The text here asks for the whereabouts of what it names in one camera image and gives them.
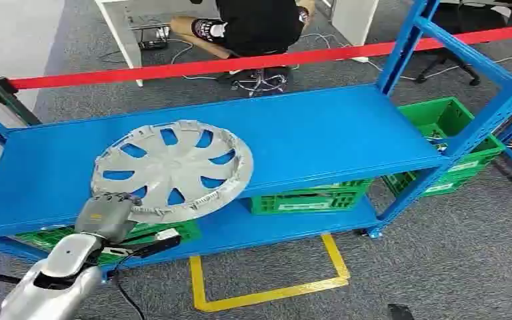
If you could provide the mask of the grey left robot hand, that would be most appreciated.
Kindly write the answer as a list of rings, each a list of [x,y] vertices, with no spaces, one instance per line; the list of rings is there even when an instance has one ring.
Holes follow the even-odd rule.
[[[84,204],[75,222],[75,232],[120,243],[137,224],[129,218],[132,208],[141,205],[141,199],[130,193],[98,193]]]

